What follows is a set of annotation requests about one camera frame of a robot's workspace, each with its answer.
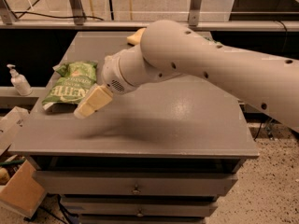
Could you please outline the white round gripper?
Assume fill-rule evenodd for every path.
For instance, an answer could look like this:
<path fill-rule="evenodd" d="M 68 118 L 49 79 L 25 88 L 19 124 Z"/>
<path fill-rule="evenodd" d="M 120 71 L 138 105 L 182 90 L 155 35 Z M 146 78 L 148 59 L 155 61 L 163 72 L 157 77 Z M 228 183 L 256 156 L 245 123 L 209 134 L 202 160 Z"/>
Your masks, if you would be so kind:
<path fill-rule="evenodd" d="M 161 81 L 162 77 L 163 73 L 144 59 L 139 45 L 123 49 L 105 59 L 101 78 L 107 87 L 94 84 L 78 104 L 74 115 L 85 119 L 110 103 L 113 93 L 132 92 L 143 84 Z"/>

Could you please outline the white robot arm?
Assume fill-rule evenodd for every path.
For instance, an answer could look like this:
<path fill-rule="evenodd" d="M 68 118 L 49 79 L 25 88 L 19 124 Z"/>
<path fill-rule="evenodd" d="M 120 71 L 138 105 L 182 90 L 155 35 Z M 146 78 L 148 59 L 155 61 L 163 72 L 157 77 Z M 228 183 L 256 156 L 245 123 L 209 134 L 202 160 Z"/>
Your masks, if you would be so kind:
<path fill-rule="evenodd" d="M 224 46 L 175 21 L 156 21 L 139 43 L 105 59 L 102 83 L 93 85 L 74 111 L 85 119 L 115 94 L 180 75 L 200 77 L 299 130 L 299 61 Z"/>

